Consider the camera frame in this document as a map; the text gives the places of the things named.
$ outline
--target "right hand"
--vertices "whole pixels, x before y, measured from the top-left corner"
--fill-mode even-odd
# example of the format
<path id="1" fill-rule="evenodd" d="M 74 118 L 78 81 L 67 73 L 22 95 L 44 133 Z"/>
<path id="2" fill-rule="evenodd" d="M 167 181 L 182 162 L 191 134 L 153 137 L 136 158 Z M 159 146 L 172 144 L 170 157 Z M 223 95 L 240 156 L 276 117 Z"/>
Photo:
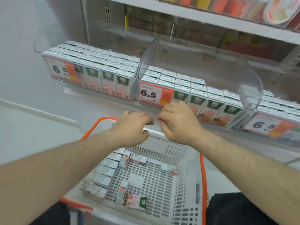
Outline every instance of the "right hand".
<path id="1" fill-rule="evenodd" d="M 178 144 L 195 147 L 206 132 L 194 113 L 182 101 L 165 105 L 158 119 L 165 136 Z"/>

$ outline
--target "white shelf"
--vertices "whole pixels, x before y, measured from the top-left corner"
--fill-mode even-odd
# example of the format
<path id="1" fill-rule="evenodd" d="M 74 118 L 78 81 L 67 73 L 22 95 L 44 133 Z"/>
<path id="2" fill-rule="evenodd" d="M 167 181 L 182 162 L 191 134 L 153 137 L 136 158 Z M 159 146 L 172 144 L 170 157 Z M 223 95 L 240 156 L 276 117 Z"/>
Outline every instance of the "white shelf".
<path id="1" fill-rule="evenodd" d="M 110 0 L 300 45 L 300 33 L 158 0 Z"/>

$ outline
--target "white plastic basket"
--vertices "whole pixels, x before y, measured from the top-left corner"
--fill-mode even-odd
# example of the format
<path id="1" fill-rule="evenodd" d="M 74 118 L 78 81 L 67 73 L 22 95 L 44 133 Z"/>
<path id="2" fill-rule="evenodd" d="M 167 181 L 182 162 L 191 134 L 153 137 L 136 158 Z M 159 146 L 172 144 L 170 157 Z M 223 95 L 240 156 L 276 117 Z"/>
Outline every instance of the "white plastic basket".
<path id="1" fill-rule="evenodd" d="M 110 117 L 99 119 L 82 139 L 110 129 L 116 121 L 117 119 Z M 150 137 L 144 143 L 127 148 L 146 156 L 145 166 L 129 162 L 125 170 L 117 169 L 105 199 L 90 196 L 84 191 L 93 172 L 91 171 L 61 201 L 122 225 L 205 224 L 206 176 L 199 152 L 189 146 L 169 141 L 161 132 L 147 130 Z M 161 172 L 162 162 L 177 166 L 179 174 Z M 129 181 L 128 193 L 145 195 L 150 199 L 145 212 L 114 203 L 122 179 Z"/>

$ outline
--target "green label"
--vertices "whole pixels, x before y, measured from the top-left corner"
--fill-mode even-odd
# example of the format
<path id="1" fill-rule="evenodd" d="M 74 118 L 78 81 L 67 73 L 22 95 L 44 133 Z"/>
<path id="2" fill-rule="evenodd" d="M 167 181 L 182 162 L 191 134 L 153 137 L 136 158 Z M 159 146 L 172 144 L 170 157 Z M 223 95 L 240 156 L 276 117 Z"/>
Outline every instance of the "green label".
<path id="1" fill-rule="evenodd" d="M 140 198 L 140 207 L 144 208 L 146 210 L 146 206 L 147 206 L 147 197 L 141 197 Z"/>
<path id="2" fill-rule="evenodd" d="M 122 76 L 117 76 L 117 81 L 118 81 L 118 84 L 128 86 L 130 79 L 122 77 Z"/>
<path id="3" fill-rule="evenodd" d="M 91 68 L 88 68 L 88 67 L 86 67 L 85 69 L 86 69 L 86 72 L 88 73 L 89 76 L 93 76 L 93 77 L 98 78 L 98 70 L 91 69 Z"/>
<path id="4" fill-rule="evenodd" d="M 208 107 L 210 109 L 218 110 L 223 105 L 224 105 L 224 103 L 216 102 L 216 101 L 213 101 L 213 100 L 209 100 L 206 107 Z"/>
<path id="5" fill-rule="evenodd" d="M 190 102 L 196 105 L 202 105 L 207 99 L 192 95 Z"/>
<path id="6" fill-rule="evenodd" d="M 242 110 L 242 108 L 238 108 L 238 107 L 235 107 L 235 106 L 227 105 L 225 107 L 225 109 L 224 109 L 224 113 L 235 115 L 238 112 L 240 112 L 241 110 Z"/>
<path id="7" fill-rule="evenodd" d="M 174 91 L 174 96 L 173 98 L 178 99 L 178 100 L 182 100 L 185 101 L 187 99 L 187 97 L 189 96 L 189 94 L 185 94 L 181 91 Z"/>
<path id="8" fill-rule="evenodd" d="M 114 79 L 114 74 L 112 74 L 110 72 L 102 71 L 102 76 L 104 79 L 109 80 L 109 81 L 113 81 L 113 79 Z"/>
<path id="9" fill-rule="evenodd" d="M 75 71 L 78 73 L 83 73 L 83 66 L 74 64 Z"/>

